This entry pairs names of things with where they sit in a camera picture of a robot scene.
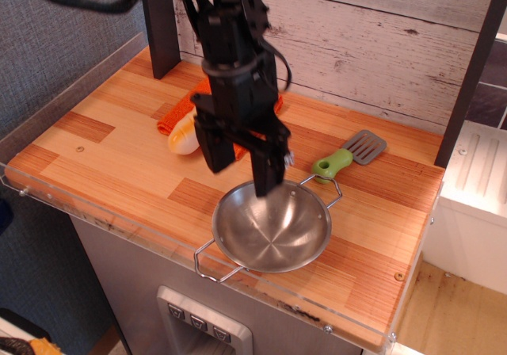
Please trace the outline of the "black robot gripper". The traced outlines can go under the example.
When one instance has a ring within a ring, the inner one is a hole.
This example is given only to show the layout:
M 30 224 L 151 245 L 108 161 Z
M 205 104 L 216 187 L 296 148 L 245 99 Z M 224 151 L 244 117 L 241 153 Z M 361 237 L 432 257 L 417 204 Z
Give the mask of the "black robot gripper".
M 239 67 L 205 63 L 211 93 L 192 96 L 196 137 L 214 174 L 235 161 L 234 145 L 250 152 L 257 197 L 266 197 L 292 164 L 290 131 L 276 117 L 279 100 L 275 63 Z

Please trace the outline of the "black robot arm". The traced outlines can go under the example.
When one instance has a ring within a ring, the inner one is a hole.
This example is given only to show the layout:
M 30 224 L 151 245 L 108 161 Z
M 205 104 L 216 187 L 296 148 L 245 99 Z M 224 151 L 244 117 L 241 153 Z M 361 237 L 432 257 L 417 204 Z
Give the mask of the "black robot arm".
M 218 173 L 248 150 L 253 184 L 267 196 L 284 180 L 290 131 L 275 113 L 280 92 L 276 61 L 283 56 L 264 38 L 262 0 L 182 0 L 204 59 L 209 94 L 194 94 L 196 136 L 205 161 Z

